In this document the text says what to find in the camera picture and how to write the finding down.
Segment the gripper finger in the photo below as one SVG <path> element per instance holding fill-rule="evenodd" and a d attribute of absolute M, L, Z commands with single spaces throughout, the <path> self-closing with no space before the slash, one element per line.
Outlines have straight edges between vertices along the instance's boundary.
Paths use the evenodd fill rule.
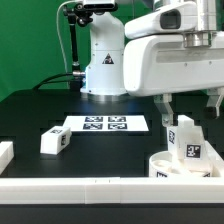
<path fill-rule="evenodd" d="M 224 87 L 210 88 L 207 90 L 207 105 L 205 107 L 205 115 L 210 119 L 217 119 L 220 116 L 220 106 L 224 100 Z"/>
<path fill-rule="evenodd" d="M 172 102 L 171 94 L 161 94 L 154 97 L 154 103 L 162 116 L 162 125 L 169 127 L 173 125 L 173 110 L 170 103 Z"/>

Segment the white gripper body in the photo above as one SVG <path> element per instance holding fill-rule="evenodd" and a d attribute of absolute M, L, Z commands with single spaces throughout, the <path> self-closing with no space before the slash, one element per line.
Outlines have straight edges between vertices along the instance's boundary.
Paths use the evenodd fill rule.
<path fill-rule="evenodd" d="M 130 41 L 123 58 L 124 86 L 133 96 L 224 86 L 224 32 L 211 47 L 185 48 L 182 35 L 153 35 Z"/>

